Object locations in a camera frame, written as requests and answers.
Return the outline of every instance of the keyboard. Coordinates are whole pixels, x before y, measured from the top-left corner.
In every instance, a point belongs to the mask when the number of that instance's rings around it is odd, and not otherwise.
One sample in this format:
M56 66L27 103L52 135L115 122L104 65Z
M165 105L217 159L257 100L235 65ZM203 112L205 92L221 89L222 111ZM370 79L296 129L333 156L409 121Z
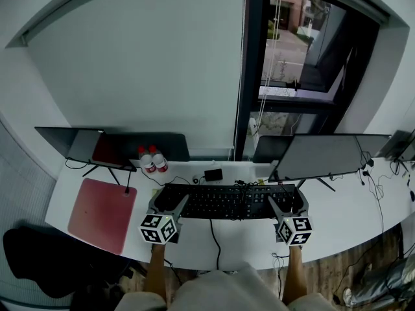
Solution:
M275 218L268 200L284 213L297 213L303 201L295 185L166 185L154 200L158 211L172 211L189 195L181 217L198 219L265 219Z

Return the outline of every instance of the red mat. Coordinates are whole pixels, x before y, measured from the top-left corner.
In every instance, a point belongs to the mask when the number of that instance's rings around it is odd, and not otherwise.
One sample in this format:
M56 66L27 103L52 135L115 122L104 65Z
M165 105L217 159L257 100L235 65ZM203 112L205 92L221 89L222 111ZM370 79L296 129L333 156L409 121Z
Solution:
M67 230L98 248L120 255L137 190L86 178L79 189Z

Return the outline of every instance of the black window frame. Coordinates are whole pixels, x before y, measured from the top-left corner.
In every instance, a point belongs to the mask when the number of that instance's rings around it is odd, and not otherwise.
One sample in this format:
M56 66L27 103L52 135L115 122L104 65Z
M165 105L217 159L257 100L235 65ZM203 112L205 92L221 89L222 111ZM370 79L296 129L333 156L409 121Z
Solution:
M259 88L262 81L263 62L267 42L268 8L270 0L246 0L243 42L243 66L241 73L241 94L237 107L235 125L235 160L243 160L244 145L248 133L248 122L252 111L259 111L261 99ZM344 10L352 8L336 0L324 0ZM351 101L353 100L374 49L379 24L359 13L362 35L354 43L349 60L344 65L344 76L332 101L311 100L292 97L270 98L265 102L264 111L282 113L317 114L309 131L310 134L329 135L335 132ZM284 87L285 82L271 81L271 86ZM294 84L285 83L295 88Z

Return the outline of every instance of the bottle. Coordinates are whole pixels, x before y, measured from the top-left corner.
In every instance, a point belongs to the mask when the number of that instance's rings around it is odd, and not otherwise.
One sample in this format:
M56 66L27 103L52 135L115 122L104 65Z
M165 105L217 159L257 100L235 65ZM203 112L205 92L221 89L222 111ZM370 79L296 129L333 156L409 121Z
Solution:
M164 173L168 169L167 161L164 159L163 154L157 148L152 145L150 146L150 154L153 158L153 163L157 167L160 173Z
M153 158L144 146L138 147L138 158L140 159L140 166L144 167L147 173L153 173L157 168L153 163Z

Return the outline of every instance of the white desk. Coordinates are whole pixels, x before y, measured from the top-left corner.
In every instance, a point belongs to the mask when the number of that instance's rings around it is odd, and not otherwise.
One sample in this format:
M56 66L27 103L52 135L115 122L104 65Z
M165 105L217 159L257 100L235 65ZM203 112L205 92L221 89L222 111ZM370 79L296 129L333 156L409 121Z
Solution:
M235 179L245 182L255 181L264 177L269 165L255 165L243 162L212 162L170 163L169 170L164 174L152 174L152 178L161 184L175 176L180 176L191 182L195 174L213 168L222 168L224 180L218 184L233 185ZM71 170L64 167L59 175L51 202L46 215L46 222L68 234L67 226L72 208L77 198L78 190L83 181L83 173L90 167L81 170ZM415 211L415 203L410 199L406 180L401 175L392 179L383 177L381 184L385 196L381 207L385 221L385 230L390 229ZM128 173L114 170L122 185L126 185ZM375 159L372 176L377 178L382 174L392 175L389 162ZM98 168L89 178L115 183L106 168ZM377 200L370 193L367 178L365 186L361 185L358 174L345 175L343 179L330 181L324 179L336 189L329 190L317 180L307 180L301 187L309 202L309 215L313 218L314 233L303 249L305 262L320 259L352 248L381 233L381 215ZM175 183L185 183L176 179ZM160 187L147 179L140 171L132 173L130 186L137 189L137 198L132 212L130 225L124 244L122 256L144 262L150 260L150 244L145 243L137 227L142 222L151 199L152 190ZM410 185L415 190L415 181ZM193 270L212 270L216 265L217 246L212 239L209 220L181 218L184 224L178 244L169 243L166 249L166 259L175 267ZM243 262L249 262L257 269L272 268L272 252L278 255L288 255L284 243L276 243L273 224L275 220L214 220L215 235L222 248L220 268L236 270Z

